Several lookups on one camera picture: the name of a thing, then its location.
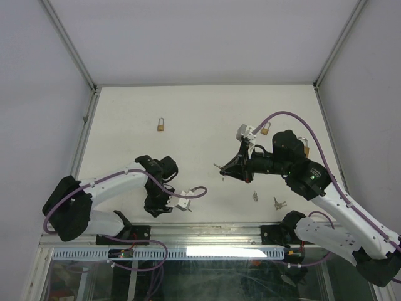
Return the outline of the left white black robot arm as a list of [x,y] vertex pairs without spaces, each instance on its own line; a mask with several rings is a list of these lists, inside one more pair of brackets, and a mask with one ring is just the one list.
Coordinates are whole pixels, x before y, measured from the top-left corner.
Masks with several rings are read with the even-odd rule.
[[72,175],[60,180],[42,208],[44,231],[67,242],[81,235],[107,235],[117,243],[126,243],[132,235],[132,224],[119,210],[106,213],[97,210],[101,203],[136,188],[147,196],[144,210],[154,218],[169,213],[167,202],[175,192],[167,187],[179,173],[170,156],[161,160],[139,156],[122,170],[102,177],[77,180]]

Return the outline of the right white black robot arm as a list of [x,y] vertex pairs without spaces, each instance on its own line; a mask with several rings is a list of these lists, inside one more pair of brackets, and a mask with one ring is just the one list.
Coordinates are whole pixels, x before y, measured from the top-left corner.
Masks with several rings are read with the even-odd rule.
[[236,134],[240,148],[220,168],[223,176],[250,183],[255,174],[281,176],[292,192],[311,201],[332,216],[346,230],[320,228],[311,218],[291,211],[271,235],[288,247],[297,239],[319,245],[350,262],[368,282],[385,287],[400,271],[400,235],[377,221],[334,179],[327,168],[307,158],[301,137],[292,130],[273,136],[273,150],[256,144],[252,127],[242,125]]

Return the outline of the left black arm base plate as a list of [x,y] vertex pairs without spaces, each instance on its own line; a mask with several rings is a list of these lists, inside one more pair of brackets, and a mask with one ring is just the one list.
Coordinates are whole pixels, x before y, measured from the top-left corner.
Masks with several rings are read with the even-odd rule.
[[149,245],[148,239],[151,235],[151,226],[150,225],[131,225],[130,229],[122,230],[116,238],[116,240],[112,240],[102,235],[97,235],[95,244],[96,245],[124,245],[131,246],[133,241],[137,240],[145,240],[145,242],[135,243],[135,245]]

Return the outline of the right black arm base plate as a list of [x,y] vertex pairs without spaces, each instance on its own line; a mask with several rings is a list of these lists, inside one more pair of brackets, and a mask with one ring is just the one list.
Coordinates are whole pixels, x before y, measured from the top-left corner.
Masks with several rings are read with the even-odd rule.
[[279,245],[289,248],[292,245],[300,245],[301,240],[296,236],[294,226],[282,224],[261,225],[260,236],[263,245]]

